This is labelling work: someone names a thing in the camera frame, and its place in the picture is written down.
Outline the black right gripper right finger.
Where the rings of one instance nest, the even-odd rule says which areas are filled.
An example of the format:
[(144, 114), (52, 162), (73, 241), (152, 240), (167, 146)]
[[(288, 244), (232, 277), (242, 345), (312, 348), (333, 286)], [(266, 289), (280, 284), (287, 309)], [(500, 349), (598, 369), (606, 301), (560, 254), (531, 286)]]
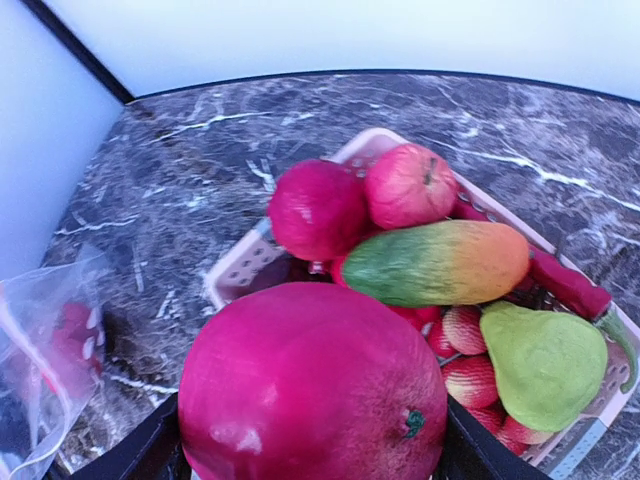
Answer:
[(500, 443), (453, 397), (448, 398), (442, 478), (450, 480), (549, 480)]

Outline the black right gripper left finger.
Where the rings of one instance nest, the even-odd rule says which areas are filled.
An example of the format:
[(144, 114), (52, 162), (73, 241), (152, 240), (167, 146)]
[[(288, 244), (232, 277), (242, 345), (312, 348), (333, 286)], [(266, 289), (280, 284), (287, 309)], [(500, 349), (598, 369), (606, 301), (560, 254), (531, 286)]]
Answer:
[(174, 393), (115, 447), (70, 479), (187, 479)]

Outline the red tomato with stem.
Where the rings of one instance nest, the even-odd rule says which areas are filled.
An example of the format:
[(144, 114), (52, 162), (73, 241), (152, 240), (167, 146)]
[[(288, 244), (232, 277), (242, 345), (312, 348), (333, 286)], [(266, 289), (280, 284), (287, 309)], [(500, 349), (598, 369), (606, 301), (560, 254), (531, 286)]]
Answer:
[(104, 340), (99, 307), (65, 303), (53, 330), (50, 353), (51, 365), (60, 379), (76, 389), (80, 384), (91, 384), (94, 376), (102, 372), (99, 348)]

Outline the red fruit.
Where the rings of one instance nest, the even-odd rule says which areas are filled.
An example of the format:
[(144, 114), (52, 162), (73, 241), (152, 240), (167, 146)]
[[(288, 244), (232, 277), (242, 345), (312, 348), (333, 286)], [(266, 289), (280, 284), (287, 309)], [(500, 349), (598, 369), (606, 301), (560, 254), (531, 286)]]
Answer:
[(299, 162), (280, 177), (267, 214), (275, 240), (308, 261), (348, 253), (370, 225), (363, 180), (321, 159)]
[(204, 326), (178, 416), (203, 479), (425, 479), (447, 393), (425, 339), (388, 307), (335, 284), (286, 283)]
[(448, 163), (421, 145), (381, 155), (365, 176), (373, 222), (385, 230), (430, 224), (453, 210), (458, 184)]

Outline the clear zip top bag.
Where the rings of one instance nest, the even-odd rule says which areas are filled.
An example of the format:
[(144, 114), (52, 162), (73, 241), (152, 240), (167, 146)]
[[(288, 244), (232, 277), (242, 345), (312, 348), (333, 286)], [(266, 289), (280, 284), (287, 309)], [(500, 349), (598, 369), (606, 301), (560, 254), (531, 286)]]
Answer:
[(62, 306), (102, 302), (109, 271), (100, 250), (84, 246), (72, 263), (49, 266), (1, 283), (1, 476), (41, 479), (100, 383), (65, 384), (50, 362)]

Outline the red chili pepper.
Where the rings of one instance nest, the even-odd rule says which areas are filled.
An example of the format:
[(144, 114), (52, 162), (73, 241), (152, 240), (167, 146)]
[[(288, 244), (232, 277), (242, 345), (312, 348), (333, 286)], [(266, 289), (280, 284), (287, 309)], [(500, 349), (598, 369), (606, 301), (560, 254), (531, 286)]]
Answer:
[[(593, 285), (587, 277), (579, 272), (564, 267), (553, 255), (545, 252), (534, 252), (530, 254), (530, 268), (524, 279), (527, 277), (533, 278), (535, 283), (551, 291), (561, 304), (570, 308), (571, 311), (567, 314), (577, 316), (587, 321), (599, 330), (604, 339), (611, 337), (616, 343), (623, 343), (623, 339), (619, 335), (619, 327), (595, 319), (598, 309), (611, 302), (611, 297), (606, 290)], [(483, 310), (489, 305), (504, 301), (503, 297), (490, 302), (469, 306), (479, 305), (483, 308), (483, 313)], [(624, 351), (627, 359), (631, 363), (629, 370), (637, 375), (637, 355), (635, 348), (624, 346)]]

